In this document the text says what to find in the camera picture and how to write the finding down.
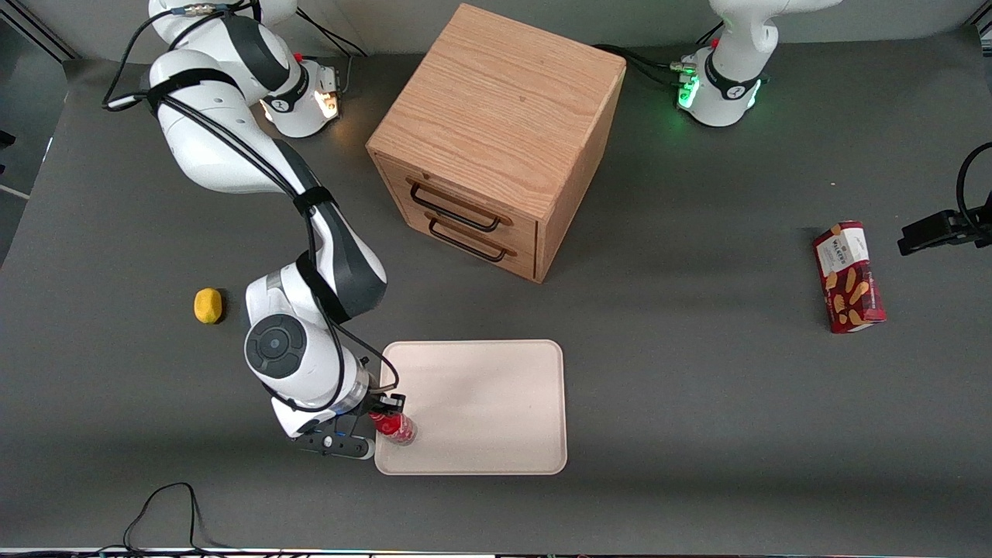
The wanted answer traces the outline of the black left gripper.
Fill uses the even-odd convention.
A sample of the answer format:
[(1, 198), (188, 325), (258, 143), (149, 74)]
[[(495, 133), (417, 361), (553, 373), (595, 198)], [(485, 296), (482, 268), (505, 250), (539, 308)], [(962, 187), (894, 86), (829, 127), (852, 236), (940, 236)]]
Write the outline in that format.
[(904, 229), (903, 236), (897, 241), (897, 249), (903, 257), (929, 248), (960, 243), (972, 243), (980, 250), (991, 245), (991, 208), (968, 208), (961, 215), (946, 209), (918, 220), (917, 227), (922, 232)]

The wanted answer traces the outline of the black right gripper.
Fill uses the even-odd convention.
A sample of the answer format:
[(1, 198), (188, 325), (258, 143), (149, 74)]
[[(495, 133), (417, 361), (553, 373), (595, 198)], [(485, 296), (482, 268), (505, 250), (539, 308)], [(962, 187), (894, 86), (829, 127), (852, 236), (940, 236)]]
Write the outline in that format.
[(332, 434), (336, 437), (357, 436), (363, 417), (370, 412), (379, 415), (401, 415), (406, 405), (403, 394), (373, 394), (371, 399), (363, 399), (348, 411), (337, 413), (332, 420)]

